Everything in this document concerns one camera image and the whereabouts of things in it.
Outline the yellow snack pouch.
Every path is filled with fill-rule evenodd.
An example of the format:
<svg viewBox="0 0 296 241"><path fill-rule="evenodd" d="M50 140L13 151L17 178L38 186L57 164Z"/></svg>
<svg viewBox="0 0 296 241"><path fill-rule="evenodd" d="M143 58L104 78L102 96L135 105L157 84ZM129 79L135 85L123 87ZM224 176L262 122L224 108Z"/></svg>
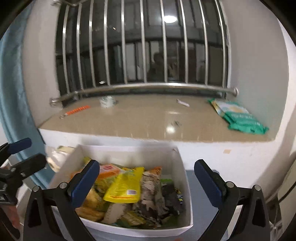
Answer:
<svg viewBox="0 0 296 241"><path fill-rule="evenodd" d="M104 194L103 200L111 203L136 203L141 196L141 179L144 167L123 168Z"/></svg>

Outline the tan cracker snack packet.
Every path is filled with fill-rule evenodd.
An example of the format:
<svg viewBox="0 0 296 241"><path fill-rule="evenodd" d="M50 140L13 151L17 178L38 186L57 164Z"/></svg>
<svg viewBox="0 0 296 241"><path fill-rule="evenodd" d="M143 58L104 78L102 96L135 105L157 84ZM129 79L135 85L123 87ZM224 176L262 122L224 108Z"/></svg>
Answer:
<svg viewBox="0 0 296 241"><path fill-rule="evenodd" d="M99 196L94 188L91 188L87 194L82 206L76 208L75 211L79 217L99 222L104 219L104 200Z"/></svg>

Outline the orange snack packet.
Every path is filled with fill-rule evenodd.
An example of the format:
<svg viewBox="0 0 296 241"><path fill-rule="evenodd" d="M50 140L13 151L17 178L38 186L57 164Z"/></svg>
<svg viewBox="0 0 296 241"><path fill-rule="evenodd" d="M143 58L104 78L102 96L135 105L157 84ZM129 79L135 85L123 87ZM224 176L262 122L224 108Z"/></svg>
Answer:
<svg viewBox="0 0 296 241"><path fill-rule="evenodd" d="M124 172L123 169L121 169L113 164L100 165L100 172L97 177L97 180L117 176L118 174L121 174L123 172Z"/></svg>

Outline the tissue paper pack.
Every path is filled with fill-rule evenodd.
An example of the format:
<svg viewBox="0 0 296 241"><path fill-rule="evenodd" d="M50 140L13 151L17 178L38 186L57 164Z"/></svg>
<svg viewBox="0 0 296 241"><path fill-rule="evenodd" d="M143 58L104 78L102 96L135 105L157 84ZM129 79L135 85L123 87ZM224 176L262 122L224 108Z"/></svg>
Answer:
<svg viewBox="0 0 296 241"><path fill-rule="evenodd" d="M57 148L46 146L47 163L54 172L59 172L67 157L74 151L74 147L59 146Z"/></svg>

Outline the blue curtain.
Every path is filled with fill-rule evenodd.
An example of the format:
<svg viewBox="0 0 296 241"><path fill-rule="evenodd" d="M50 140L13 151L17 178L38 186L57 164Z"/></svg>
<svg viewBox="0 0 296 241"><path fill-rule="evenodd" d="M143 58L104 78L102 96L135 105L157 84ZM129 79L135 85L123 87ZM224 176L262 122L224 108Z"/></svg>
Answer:
<svg viewBox="0 0 296 241"><path fill-rule="evenodd" d="M1 39L1 125L8 142L30 138L32 146L16 153L19 162L41 153L44 143L34 123L23 80L23 39L34 3L11 23Z"/></svg>

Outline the pale yellow snack packet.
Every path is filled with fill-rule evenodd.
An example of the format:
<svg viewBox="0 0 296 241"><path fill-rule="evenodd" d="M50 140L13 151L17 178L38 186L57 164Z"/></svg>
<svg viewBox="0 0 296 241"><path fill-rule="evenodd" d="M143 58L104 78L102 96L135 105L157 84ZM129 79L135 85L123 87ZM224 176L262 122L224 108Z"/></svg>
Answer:
<svg viewBox="0 0 296 241"><path fill-rule="evenodd" d="M102 223L111 225L116 223L126 211L130 211L131 204L128 203L111 203L105 213Z"/></svg>

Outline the dark snack packet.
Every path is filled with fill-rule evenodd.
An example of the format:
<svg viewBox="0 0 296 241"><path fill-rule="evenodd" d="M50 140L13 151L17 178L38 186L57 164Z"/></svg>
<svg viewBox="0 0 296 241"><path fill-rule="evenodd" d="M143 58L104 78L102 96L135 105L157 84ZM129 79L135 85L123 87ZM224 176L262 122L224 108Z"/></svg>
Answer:
<svg viewBox="0 0 296 241"><path fill-rule="evenodd" d="M165 207L172 215L180 215L184 211L183 194L175 187L171 179L161 179L162 195L165 200Z"/></svg>

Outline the brown patterned snack packet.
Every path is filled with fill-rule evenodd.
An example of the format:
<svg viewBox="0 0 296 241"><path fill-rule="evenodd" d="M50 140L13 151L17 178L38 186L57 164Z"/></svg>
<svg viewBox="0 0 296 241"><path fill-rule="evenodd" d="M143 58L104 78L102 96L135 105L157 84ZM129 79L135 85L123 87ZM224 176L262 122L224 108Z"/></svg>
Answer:
<svg viewBox="0 0 296 241"><path fill-rule="evenodd" d="M168 214L161 186L162 167L144 171L141 179L141 195L133 209L147 218L158 219Z"/></svg>

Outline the orange beaded tool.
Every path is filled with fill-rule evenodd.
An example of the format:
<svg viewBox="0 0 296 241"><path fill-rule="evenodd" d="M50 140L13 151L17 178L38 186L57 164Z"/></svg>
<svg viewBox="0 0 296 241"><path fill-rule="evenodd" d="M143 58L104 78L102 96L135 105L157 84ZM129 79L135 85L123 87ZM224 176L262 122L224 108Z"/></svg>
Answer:
<svg viewBox="0 0 296 241"><path fill-rule="evenodd" d="M64 113L64 114L62 114L62 115L60 116L60 119L63 119L63 118L65 118L65 117L69 116L69 115L73 115L73 114L75 114L75 113L78 113L78 112L80 112L80 111L83 111L83 110L86 110L86 109L89 109L89 108L91 108L91 106L89 106L89 105L85 105L85 106L81 106L81 107L79 107L79 108L75 108L75 109L73 109L73 110L70 110L70 111L68 111L68 112L66 112L66 113Z"/></svg>

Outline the steel window railing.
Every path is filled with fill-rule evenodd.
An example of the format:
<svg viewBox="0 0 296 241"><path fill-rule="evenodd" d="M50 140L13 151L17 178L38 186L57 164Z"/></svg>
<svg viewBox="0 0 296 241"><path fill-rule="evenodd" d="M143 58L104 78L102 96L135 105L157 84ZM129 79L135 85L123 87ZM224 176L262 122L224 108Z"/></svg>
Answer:
<svg viewBox="0 0 296 241"><path fill-rule="evenodd" d="M221 1L53 1L59 97L107 93L237 96Z"/></svg>

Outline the white tape roll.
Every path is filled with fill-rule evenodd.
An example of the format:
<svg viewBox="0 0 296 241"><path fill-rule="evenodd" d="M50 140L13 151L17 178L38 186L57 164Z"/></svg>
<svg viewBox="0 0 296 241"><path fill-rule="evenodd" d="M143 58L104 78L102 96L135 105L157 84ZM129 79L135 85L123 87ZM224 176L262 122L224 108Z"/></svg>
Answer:
<svg viewBox="0 0 296 241"><path fill-rule="evenodd" d="M111 108L117 105L117 101L112 96L103 96L100 98L100 105L102 108Z"/></svg>

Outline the white storage box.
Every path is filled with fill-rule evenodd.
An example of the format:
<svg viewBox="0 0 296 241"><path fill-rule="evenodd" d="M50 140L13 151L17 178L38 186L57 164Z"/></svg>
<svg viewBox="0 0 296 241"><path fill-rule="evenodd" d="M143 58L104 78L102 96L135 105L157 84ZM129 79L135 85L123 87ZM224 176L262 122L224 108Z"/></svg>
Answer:
<svg viewBox="0 0 296 241"><path fill-rule="evenodd" d="M49 183L49 188L55 188L62 182L69 182L71 174L83 166L84 157L90 157L99 161L101 164L112 163L128 168L143 166L147 170L150 170L156 166L161 166L163 168L162 176L171 178L175 187L182 192L185 208L184 212L178 217L176 226L160 230L122 228L82 219L82 222L90 229L93 235L96 235L98 232L106 232L126 237L175 237L193 227L193 210L188 178L183 161L176 147L78 145L67 157L60 171L53 176L53 179Z"/></svg>

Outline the green packets on sill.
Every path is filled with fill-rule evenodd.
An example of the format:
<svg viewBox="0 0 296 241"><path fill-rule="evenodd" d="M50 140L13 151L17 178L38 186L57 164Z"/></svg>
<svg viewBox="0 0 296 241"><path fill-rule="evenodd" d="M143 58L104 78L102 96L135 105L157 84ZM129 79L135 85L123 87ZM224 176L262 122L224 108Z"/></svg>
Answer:
<svg viewBox="0 0 296 241"><path fill-rule="evenodd" d="M227 121L230 130L254 135L264 135L269 131L267 126L263 125L253 114L237 102L215 98L208 100L208 102L217 114Z"/></svg>

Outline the small white stick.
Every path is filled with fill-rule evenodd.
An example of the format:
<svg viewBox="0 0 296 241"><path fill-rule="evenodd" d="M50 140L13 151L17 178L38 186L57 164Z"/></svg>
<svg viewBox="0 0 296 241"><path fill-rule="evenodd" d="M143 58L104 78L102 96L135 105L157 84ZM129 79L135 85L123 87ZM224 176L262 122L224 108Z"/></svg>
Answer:
<svg viewBox="0 0 296 241"><path fill-rule="evenodd" d="M185 107L188 107L188 108L190 107L190 105L189 105L188 103L186 103L186 102L184 102L184 101L181 101L181 100L179 100L179 99L177 99L176 102L177 102L178 104L181 104L181 105L185 106Z"/></svg>

